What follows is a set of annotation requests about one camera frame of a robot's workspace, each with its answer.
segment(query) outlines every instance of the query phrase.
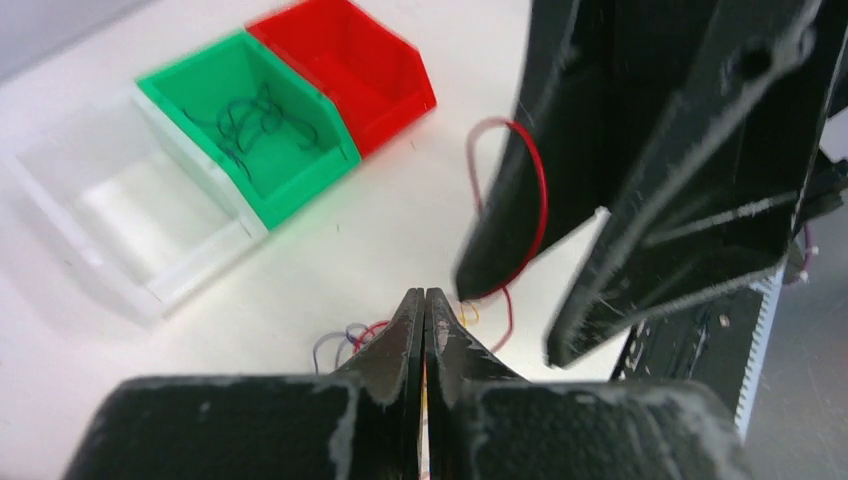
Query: red bin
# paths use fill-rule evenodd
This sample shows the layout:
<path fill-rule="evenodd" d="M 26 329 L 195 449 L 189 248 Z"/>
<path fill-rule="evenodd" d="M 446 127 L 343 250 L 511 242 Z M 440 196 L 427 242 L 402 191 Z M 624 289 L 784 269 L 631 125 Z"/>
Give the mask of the red bin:
<path fill-rule="evenodd" d="M 349 0 L 305 0 L 247 30 L 335 103 L 363 159 L 436 106 L 418 50 Z"/>

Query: white table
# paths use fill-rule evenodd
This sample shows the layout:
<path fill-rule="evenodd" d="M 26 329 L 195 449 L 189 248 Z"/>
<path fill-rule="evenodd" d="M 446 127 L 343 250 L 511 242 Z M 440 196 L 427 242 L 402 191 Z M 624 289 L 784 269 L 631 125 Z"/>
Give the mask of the white table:
<path fill-rule="evenodd" d="M 118 382 L 171 373 L 307 373 L 322 334 L 388 319 L 409 287 L 452 291 L 473 220 L 463 142 L 510 115 L 529 2 L 361 0 L 417 45 L 436 111 L 288 222 L 167 318 L 140 325 L 92 297 L 58 235 L 0 175 L 0 478 L 57 478 L 90 415 Z M 0 85 L 0 148 L 262 14 L 272 0 L 160 0 Z M 484 181 L 501 133 L 478 149 Z M 608 378 L 621 338 L 568 371 L 543 363 L 547 323 L 599 221 L 515 284 L 516 329 L 499 357 L 536 380 Z M 492 345 L 502 299 L 471 327 Z M 322 351 L 328 368 L 335 348 Z"/>

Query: storage bin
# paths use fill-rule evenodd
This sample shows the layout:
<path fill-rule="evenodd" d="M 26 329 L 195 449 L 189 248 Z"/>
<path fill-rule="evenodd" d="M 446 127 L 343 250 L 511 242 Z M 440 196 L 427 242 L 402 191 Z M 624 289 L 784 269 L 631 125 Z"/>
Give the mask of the storage bin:
<path fill-rule="evenodd" d="M 7 160 L 79 254 L 68 264 L 141 316 L 166 312 L 267 235 L 221 168 L 134 86 Z"/>
<path fill-rule="evenodd" d="M 418 51 L 348 0 L 306 0 L 247 28 L 333 100 L 363 158 L 436 106 Z"/>
<path fill-rule="evenodd" d="M 139 79 L 268 229 L 361 160 L 332 101 L 245 31 Z"/>

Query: transparent plastic bin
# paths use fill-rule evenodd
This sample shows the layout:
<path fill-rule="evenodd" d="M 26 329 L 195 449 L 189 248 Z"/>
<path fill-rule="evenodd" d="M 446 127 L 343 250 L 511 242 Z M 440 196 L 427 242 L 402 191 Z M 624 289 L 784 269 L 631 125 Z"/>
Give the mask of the transparent plastic bin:
<path fill-rule="evenodd" d="M 268 233 L 218 164 L 136 87 L 45 132 L 8 166 L 79 253 L 73 264 L 143 317 L 167 312 Z"/>

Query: wire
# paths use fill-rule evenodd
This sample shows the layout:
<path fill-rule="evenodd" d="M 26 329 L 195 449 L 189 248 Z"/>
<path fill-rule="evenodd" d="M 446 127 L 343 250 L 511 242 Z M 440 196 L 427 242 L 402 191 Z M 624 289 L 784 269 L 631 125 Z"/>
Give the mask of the wire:
<path fill-rule="evenodd" d="M 315 375 L 321 374 L 321 372 L 318 370 L 318 349 L 334 338 L 346 339 L 347 335 L 344 332 L 330 332 L 319 338 L 318 341 L 315 342 L 315 345 L 312 346 L 312 364 L 315 366 Z"/>
<path fill-rule="evenodd" d="M 382 322 L 377 322 L 377 323 L 371 325 L 370 327 L 368 327 L 364 332 L 362 332 L 362 335 L 360 335 L 359 338 L 356 339 L 356 342 L 354 342 L 353 353 L 359 352 L 359 349 L 362 348 L 365 345 L 365 343 L 367 343 L 365 341 L 365 337 L 367 337 L 369 333 L 371 334 L 371 336 L 375 336 L 378 333 L 377 329 L 385 328 L 386 325 L 388 325 L 388 324 L 389 324 L 388 321 L 382 321 Z"/>
<path fill-rule="evenodd" d="M 465 154 L 468 160 L 468 177 L 471 181 L 471 192 L 474 195 L 474 206 L 477 209 L 477 215 L 479 216 L 483 212 L 483 196 L 480 193 L 480 181 L 477 178 L 477 165 L 474 156 L 474 146 L 477 141 L 480 139 L 480 136 L 483 133 L 487 132 L 492 128 L 496 128 L 499 126 L 506 126 L 512 131 L 518 133 L 521 136 L 522 140 L 524 140 L 524 144 L 527 147 L 527 150 L 530 152 L 530 158 L 533 161 L 533 167 L 536 171 L 536 178 L 539 182 L 539 223 L 536 226 L 536 233 L 533 237 L 533 243 L 530 245 L 530 249 L 527 251 L 524 259 L 519 264 L 518 268 L 507 278 L 494 287 L 489 293 L 483 295 L 483 297 L 488 297 L 498 290 L 503 291 L 504 298 L 506 299 L 506 310 L 507 310 L 507 328 L 504 335 L 498 340 L 498 343 L 492 347 L 492 353 L 497 353 L 498 350 L 503 348 L 504 345 L 512 338 L 512 333 L 515 328 L 515 320 L 513 317 L 513 308 L 512 308 L 512 297 L 509 294 L 509 289 L 507 288 L 513 280 L 515 280 L 521 272 L 527 268 L 527 265 L 536 257 L 536 254 L 539 253 L 539 250 L 542 247 L 542 241 L 545 238 L 545 229 L 548 226 L 548 182 L 545 177 L 545 166 L 542 163 L 542 156 L 539 154 L 539 149 L 536 147 L 536 142 L 533 141 L 533 137 L 527 131 L 524 126 L 520 123 L 509 120 L 507 118 L 486 118 L 480 121 L 474 128 L 471 129 L 471 132 L 468 134 L 468 138 L 465 142 Z"/>
<path fill-rule="evenodd" d="M 311 132 L 312 139 L 307 144 L 300 145 L 301 150 L 318 144 L 318 131 L 315 126 L 305 119 L 285 112 L 278 103 L 274 102 L 267 82 L 260 84 L 254 97 L 236 98 L 227 103 L 218 111 L 215 121 L 195 117 L 185 108 L 182 113 L 198 127 L 218 132 L 221 137 L 217 142 L 218 148 L 244 172 L 251 183 L 253 183 L 253 177 L 242 155 L 248 155 L 263 135 L 271 135 L 280 130 L 286 120 L 303 125 Z M 245 138 L 244 133 L 251 123 L 258 124 L 259 129 Z"/>
<path fill-rule="evenodd" d="M 355 345 L 356 344 L 357 337 L 355 337 L 351 333 L 351 330 L 353 330 L 355 328 L 362 329 L 362 330 L 368 330 L 368 325 L 365 325 L 364 323 L 351 323 L 350 325 L 347 326 L 347 328 L 345 328 L 345 339 L 347 341 L 339 343 L 339 348 L 336 349 L 336 369 L 338 369 L 339 366 L 341 365 L 342 352 L 344 351 L 344 347 L 346 347 L 347 345 Z"/>
<path fill-rule="evenodd" d="M 474 312 L 474 320 L 468 320 L 465 318 L 465 306 L 468 305 L 471 307 L 471 310 Z M 474 306 L 471 302 L 463 302 L 459 304 L 459 323 L 463 327 L 470 327 L 472 325 L 477 325 L 480 323 L 480 312 L 477 311 L 477 307 Z"/>

